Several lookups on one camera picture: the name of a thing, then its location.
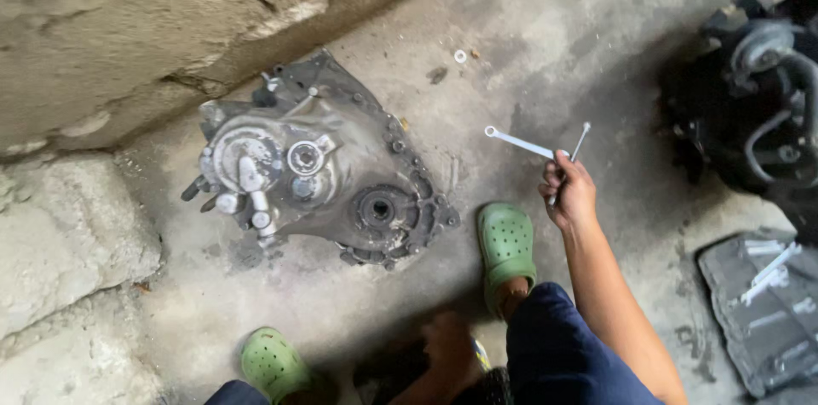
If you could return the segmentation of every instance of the green crocs shoe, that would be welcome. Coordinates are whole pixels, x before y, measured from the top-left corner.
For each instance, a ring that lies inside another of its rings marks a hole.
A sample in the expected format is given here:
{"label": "green crocs shoe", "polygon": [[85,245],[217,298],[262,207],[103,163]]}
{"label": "green crocs shoe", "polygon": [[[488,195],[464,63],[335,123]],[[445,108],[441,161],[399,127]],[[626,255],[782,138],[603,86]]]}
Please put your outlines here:
{"label": "green crocs shoe", "polygon": [[503,203],[483,207],[477,221],[486,273],[486,305],[492,314],[502,317],[494,297],[497,288],[517,276],[528,280],[529,289],[534,288],[537,281],[537,268],[532,260],[534,227],[525,212]]}
{"label": "green crocs shoe", "polygon": [[247,382],[278,405],[293,392],[312,389],[314,376],[287,340],[270,327],[259,328],[241,349]]}

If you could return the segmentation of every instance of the blue shorts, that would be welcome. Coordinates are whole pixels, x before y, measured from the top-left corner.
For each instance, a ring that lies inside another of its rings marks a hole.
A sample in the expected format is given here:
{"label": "blue shorts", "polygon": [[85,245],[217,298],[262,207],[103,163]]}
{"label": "blue shorts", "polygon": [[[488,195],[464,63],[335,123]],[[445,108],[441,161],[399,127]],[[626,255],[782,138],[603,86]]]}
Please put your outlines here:
{"label": "blue shorts", "polygon": [[[511,393],[516,405],[657,404],[628,365],[594,335],[559,285],[534,287],[506,333]],[[265,405],[264,396],[233,380],[205,405]]]}

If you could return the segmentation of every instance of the hand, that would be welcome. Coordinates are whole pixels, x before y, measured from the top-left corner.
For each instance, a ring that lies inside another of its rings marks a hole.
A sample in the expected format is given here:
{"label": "hand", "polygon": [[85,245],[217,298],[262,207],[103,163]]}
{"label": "hand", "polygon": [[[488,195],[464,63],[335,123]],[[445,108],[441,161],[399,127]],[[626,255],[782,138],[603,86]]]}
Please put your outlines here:
{"label": "hand", "polygon": [[[563,233],[596,221],[596,187],[582,162],[571,162],[562,151],[556,151],[556,162],[548,161],[542,176],[546,183],[538,186],[537,191],[546,200],[551,221]],[[548,206],[548,198],[557,193],[557,203]]]}
{"label": "hand", "polygon": [[483,375],[471,344],[469,327],[454,312],[440,313],[423,327],[424,352],[429,355],[429,373],[463,390]]}

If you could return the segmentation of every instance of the debris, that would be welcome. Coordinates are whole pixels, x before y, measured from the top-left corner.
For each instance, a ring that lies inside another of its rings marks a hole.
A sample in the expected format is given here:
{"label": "debris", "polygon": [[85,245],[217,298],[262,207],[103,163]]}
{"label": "debris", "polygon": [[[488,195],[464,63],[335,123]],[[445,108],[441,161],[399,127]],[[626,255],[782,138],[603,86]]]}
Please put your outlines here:
{"label": "debris", "polygon": [[440,84],[446,78],[446,75],[448,75],[448,73],[449,68],[446,68],[445,66],[438,66],[437,68],[428,72],[426,74],[426,77],[429,78],[430,84]]}
{"label": "debris", "polygon": [[150,293],[150,284],[147,282],[136,282],[133,286],[137,287],[143,294]]}

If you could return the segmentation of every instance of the concrete wall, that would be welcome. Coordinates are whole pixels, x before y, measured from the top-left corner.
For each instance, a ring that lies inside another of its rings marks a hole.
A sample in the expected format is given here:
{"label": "concrete wall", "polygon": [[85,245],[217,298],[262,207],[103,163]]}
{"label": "concrete wall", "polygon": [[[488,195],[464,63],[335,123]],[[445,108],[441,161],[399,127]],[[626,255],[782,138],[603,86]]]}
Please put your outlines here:
{"label": "concrete wall", "polygon": [[0,0],[0,156],[103,148],[395,0]]}

